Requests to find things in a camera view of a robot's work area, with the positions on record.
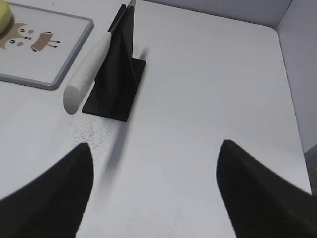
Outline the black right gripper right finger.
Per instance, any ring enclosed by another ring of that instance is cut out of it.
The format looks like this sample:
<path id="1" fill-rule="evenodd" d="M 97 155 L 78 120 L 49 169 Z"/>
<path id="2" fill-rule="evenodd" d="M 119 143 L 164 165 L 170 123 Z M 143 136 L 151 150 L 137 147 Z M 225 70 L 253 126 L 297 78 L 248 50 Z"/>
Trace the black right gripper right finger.
<path id="1" fill-rule="evenodd" d="M 315 238 L 317 198 L 224 140 L 216 179 L 238 238 Z"/>

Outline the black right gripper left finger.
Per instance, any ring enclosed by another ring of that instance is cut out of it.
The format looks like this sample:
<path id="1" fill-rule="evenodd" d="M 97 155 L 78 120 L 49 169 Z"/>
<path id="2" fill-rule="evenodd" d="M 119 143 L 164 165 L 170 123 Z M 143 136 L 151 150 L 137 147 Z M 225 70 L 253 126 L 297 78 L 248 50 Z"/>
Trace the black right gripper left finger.
<path id="1" fill-rule="evenodd" d="M 87 143 L 0 201 L 2 238 L 74 238 L 94 179 Z"/>

